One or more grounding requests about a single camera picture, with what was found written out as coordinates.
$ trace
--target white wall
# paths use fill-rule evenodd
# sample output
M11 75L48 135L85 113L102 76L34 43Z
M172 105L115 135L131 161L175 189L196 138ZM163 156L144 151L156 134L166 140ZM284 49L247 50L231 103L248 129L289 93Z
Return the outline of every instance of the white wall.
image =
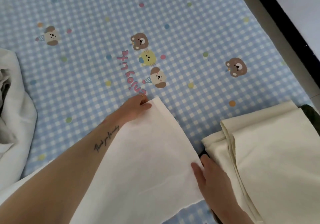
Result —
M320 60L320 0L277 0Z

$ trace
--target brown bear print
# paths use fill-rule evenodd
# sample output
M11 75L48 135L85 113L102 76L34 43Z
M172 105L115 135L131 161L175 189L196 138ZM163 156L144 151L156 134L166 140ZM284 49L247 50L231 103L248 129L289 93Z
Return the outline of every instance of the brown bear print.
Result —
M60 35L58 31L54 28L54 26L48 26L44 31L44 40L50 46L55 46L58 44L60 39Z
M150 72L151 82L159 89L166 87L166 79L164 72L160 70L158 67L154 67Z
M149 45L148 38L143 33L137 33L131 37L131 41L133 42L133 48L136 51L141 49L145 49Z
M230 70L230 75L234 78L238 76L245 75L248 71L247 66L240 58L232 58L226 62L228 70Z

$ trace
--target hand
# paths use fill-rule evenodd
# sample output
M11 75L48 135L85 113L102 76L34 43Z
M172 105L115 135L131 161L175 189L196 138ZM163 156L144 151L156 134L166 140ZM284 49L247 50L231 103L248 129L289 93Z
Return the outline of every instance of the hand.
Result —
M207 155L200 158L204 171L196 163L192 163L194 175L199 189L208 206L223 223L231 223L230 217L242 215L233 193L231 182L227 174Z
M125 124L129 121L136 119L144 111L151 108L151 104L148 102L146 95L136 95L128 99L123 105L120 106L114 113Z

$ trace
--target black bed frame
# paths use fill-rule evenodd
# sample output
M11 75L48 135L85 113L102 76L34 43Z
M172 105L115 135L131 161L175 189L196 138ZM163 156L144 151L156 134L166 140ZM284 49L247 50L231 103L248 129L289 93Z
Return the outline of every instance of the black bed frame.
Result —
M320 62L303 39L277 0L260 0L267 12L277 24L291 47L294 49L315 83L320 87Z

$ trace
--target mattress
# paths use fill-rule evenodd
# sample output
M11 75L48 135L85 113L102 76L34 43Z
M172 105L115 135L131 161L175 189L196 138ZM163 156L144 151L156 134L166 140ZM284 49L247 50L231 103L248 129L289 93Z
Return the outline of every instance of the mattress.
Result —
M159 96L195 150L219 121L311 104L243 0L2 0L0 47L17 53L38 112L27 176L129 97ZM204 202L168 223L214 223Z

